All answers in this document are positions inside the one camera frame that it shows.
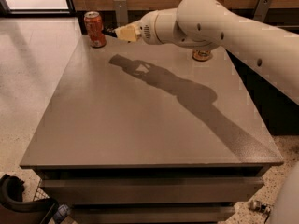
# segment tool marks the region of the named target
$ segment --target red can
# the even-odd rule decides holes
[[[96,11],[85,13],[84,23],[91,39],[91,46],[93,48],[102,48],[106,44],[106,39],[105,35],[102,33],[103,22],[100,13]]]

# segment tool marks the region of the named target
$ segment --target small yellow object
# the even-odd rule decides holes
[[[137,41],[141,36],[140,30],[135,23],[115,29],[115,33],[119,40],[124,41]]]

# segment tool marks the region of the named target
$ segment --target gray floor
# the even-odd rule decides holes
[[[74,18],[0,19],[0,176],[8,173],[25,180],[28,201],[35,196],[39,178],[19,163],[79,38]],[[269,204],[275,203],[281,184],[299,161],[299,136],[274,139],[285,163],[264,175],[265,186],[253,197]],[[235,209],[235,215],[221,224],[264,221],[247,203],[237,203]]]

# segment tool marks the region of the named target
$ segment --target gold can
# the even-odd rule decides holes
[[[100,13],[97,11],[85,13],[84,23],[91,40],[91,46],[93,48],[102,48],[106,44],[106,39],[102,33],[103,22]]]

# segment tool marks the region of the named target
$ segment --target can lid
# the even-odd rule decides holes
[[[100,14],[97,11],[89,11],[89,12],[85,13],[84,17],[88,18],[88,19],[94,19],[94,18],[96,18],[99,15]]]

